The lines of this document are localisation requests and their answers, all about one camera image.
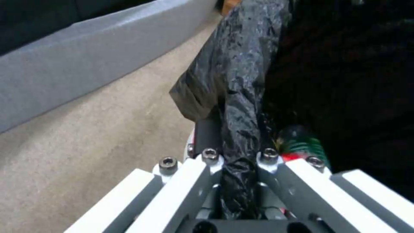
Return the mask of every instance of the green object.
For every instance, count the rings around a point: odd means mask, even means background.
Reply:
[[[322,160],[331,169],[328,158],[325,155],[320,141],[312,137],[295,137],[281,143],[279,152],[284,153],[305,153],[313,155]]]

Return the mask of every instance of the black plastic bag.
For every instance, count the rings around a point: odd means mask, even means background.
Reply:
[[[220,23],[170,94],[193,121],[219,106],[224,218],[260,215],[254,158],[262,143],[265,76],[264,111],[272,124],[310,127],[334,172],[361,168],[409,197],[413,6],[395,0],[243,0]]]
[[[260,149],[258,115],[265,75],[280,32],[291,16],[288,0],[243,0],[220,22],[170,94],[188,119],[219,105],[226,165],[221,180],[224,218],[258,218],[254,188]]]

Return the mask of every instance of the screw head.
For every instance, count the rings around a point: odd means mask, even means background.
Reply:
[[[187,154],[190,158],[194,155],[194,144],[190,143],[187,145]]]
[[[276,162],[279,154],[273,148],[266,148],[263,151],[261,159],[265,162]]]
[[[158,162],[158,166],[161,173],[170,175],[177,171],[178,162],[173,157],[164,157]]]
[[[325,163],[318,157],[309,156],[306,158],[306,161],[318,170],[323,170],[325,168]]]
[[[201,153],[203,162],[211,165],[217,163],[219,159],[219,155],[217,154],[217,151],[212,148],[206,148]]]

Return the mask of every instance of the robotic claw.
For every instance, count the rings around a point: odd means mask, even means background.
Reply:
[[[213,219],[224,159],[188,152],[190,139],[183,164],[166,157],[152,173],[135,169],[65,232],[414,232],[414,205],[364,172],[332,175],[315,157],[284,163],[271,148],[256,157],[267,220]]]

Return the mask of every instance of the floor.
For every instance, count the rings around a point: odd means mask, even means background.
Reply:
[[[168,91],[215,29],[0,135],[1,232],[63,232],[134,168],[183,156],[194,124]]]

